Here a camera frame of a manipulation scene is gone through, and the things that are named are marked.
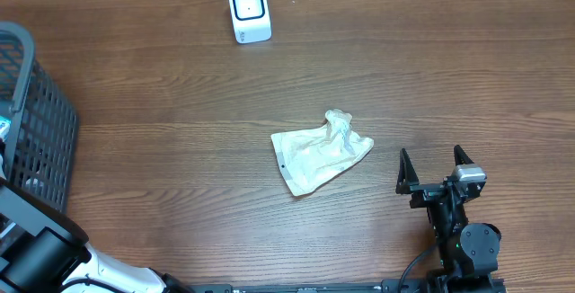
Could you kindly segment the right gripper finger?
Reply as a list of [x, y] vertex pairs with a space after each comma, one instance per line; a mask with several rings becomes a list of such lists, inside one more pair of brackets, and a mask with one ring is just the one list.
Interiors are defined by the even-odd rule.
[[473, 160], [466, 154], [460, 145], [454, 146], [455, 165], [473, 164]]
[[402, 195], [411, 194], [419, 185], [419, 178], [411, 163], [411, 159], [406, 149], [402, 148], [400, 151], [400, 166], [395, 192]]

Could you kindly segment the beige plastic pouch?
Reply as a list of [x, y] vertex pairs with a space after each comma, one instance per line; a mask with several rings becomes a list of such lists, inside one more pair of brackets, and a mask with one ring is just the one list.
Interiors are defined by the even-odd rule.
[[270, 136], [279, 171], [293, 196], [313, 193], [371, 151], [374, 140], [361, 137], [351, 121], [351, 114], [331, 109], [319, 128]]

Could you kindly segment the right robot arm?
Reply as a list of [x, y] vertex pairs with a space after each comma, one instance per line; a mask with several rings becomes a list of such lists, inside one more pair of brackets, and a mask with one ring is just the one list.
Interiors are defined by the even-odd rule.
[[[485, 171], [459, 146], [454, 147], [455, 167], [440, 183], [421, 184], [405, 149], [400, 151], [395, 192], [409, 195], [410, 207], [427, 210], [435, 243], [415, 257], [397, 281], [398, 292], [504, 292], [495, 280], [501, 232], [493, 224], [471, 223], [465, 203], [477, 199], [486, 184]], [[411, 270], [437, 252], [441, 267], [409, 284]]]

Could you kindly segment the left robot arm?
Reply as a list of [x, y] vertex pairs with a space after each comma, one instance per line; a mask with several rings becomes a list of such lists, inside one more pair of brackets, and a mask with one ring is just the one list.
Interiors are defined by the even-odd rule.
[[3, 292], [190, 292], [171, 275], [120, 262], [56, 209], [1, 181]]

